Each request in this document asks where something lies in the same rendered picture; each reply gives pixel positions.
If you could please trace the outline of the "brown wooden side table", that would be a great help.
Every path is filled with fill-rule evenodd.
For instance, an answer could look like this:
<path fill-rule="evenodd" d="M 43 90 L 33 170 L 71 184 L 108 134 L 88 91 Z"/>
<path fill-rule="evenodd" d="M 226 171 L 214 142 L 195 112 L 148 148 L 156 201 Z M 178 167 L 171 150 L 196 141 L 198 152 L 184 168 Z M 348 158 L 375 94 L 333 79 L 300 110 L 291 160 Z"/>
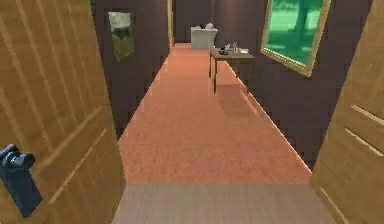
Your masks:
<path fill-rule="evenodd" d="M 250 53 L 242 54 L 235 53 L 232 50 L 225 50 L 221 54 L 220 48 L 211 48 L 209 51 L 209 71 L 208 77 L 213 79 L 213 93 L 217 90 L 217 74 L 218 74 L 218 63 L 219 62 L 231 62 L 240 64 L 248 64 L 249 72 L 248 79 L 251 79 L 252 68 L 255 62 L 255 57 Z"/>

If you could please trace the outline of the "small framed landscape picture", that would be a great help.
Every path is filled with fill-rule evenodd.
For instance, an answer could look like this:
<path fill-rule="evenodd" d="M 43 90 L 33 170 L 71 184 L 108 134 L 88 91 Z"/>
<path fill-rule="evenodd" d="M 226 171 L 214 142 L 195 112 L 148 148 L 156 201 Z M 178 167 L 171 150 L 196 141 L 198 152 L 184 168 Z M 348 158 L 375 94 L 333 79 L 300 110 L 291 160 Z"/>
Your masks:
<path fill-rule="evenodd" d="M 128 57 L 134 52 L 134 38 L 131 14 L 128 12 L 109 12 L 112 44 L 117 61 Z"/>

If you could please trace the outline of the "large gold-framed green picture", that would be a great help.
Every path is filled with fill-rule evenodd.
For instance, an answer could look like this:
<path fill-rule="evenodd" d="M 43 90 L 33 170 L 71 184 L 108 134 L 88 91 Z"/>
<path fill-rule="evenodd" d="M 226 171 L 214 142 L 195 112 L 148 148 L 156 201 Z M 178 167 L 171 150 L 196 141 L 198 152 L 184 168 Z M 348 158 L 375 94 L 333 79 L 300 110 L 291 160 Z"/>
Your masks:
<path fill-rule="evenodd" d="M 267 0 L 260 52 L 310 77 L 330 3 L 331 0 Z"/>

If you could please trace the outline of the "light wooden room door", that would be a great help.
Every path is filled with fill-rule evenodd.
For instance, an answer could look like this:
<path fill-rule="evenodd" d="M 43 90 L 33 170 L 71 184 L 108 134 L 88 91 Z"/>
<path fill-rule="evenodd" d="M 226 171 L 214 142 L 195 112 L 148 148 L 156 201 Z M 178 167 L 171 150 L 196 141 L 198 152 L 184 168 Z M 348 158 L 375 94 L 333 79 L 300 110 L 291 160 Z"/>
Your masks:
<path fill-rule="evenodd" d="M 0 181 L 0 224 L 111 224 L 125 188 L 88 0 L 0 0 L 0 149 L 35 157 L 28 218 Z"/>

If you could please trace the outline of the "light wooden panelled door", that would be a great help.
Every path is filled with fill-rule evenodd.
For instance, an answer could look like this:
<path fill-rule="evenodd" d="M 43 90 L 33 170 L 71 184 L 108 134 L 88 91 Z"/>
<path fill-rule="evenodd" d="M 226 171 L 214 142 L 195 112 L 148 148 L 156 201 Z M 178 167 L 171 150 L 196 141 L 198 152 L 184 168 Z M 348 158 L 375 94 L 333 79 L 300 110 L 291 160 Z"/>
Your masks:
<path fill-rule="evenodd" d="M 384 224 L 384 0 L 373 0 L 310 185 L 336 224 Z"/>

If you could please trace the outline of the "light wooden door frame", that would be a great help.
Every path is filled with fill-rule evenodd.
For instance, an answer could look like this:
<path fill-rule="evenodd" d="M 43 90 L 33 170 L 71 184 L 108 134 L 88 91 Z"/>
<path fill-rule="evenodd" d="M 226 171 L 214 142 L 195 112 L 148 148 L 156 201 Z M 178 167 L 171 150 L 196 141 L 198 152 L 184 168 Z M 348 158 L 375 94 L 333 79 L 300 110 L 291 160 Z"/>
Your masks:
<path fill-rule="evenodd" d="M 168 40 L 170 49 L 172 49 L 172 47 L 174 46 L 173 3 L 174 0 L 167 0 Z"/>

